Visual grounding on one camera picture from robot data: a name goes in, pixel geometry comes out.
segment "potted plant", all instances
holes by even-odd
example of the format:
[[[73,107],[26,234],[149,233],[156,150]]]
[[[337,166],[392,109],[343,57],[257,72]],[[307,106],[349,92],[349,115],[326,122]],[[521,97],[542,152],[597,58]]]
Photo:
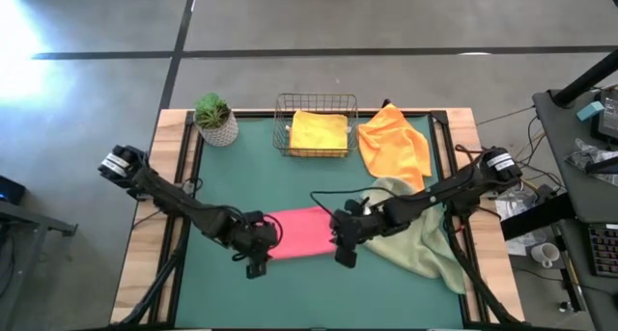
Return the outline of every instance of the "potted plant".
[[[212,146],[228,146],[239,136],[234,112],[215,93],[207,94],[195,103],[193,122],[206,143]]]

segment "cup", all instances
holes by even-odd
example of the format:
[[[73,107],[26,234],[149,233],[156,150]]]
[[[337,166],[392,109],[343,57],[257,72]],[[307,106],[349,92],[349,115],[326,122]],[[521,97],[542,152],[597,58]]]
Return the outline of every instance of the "cup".
[[[532,248],[532,259],[543,265],[544,268],[551,268],[553,262],[560,258],[558,247],[551,243],[543,243]]]

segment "gold wire basket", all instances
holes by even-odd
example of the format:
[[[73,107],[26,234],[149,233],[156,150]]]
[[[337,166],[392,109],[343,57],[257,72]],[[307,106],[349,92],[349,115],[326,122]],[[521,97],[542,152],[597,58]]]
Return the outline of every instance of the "gold wire basket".
[[[314,114],[339,114],[348,118],[348,146],[345,149],[292,149],[290,130],[298,110]],[[284,156],[345,157],[358,147],[358,106],[354,95],[281,94],[274,110],[273,146]]]

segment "pink cloth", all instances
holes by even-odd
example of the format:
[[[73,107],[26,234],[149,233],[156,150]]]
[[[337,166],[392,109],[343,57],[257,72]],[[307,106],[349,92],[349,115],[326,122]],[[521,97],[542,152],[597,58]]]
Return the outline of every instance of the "pink cloth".
[[[268,253],[275,260],[332,253],[330,215],[320,207],[282,210],[269,213],[283,227],[283,239]]]

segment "green table surface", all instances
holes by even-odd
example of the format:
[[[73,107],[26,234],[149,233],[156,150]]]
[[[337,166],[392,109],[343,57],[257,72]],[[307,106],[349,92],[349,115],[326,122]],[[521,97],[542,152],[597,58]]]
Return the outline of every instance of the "green table surface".
[[[427,116],[408,120],[431,142]],[[351,190],[375,180],[359,151],[346,158],[283,156],[272,146],[272,130],[273,119],[239,119],[231,146],[205,146],[198,200],[269,212],[315,206],[310,191]],[[434,148],[426,184],[437,181]],[[356,196],[321,199],[335,209]],[[269,262],[266,276],[248,280],[246,262],[232,262],[232,250],[192,227],[176,326],[462,328],[459,298],[441,279],[411,273],[362,246],[357,251],[355,269],[330,254]]]

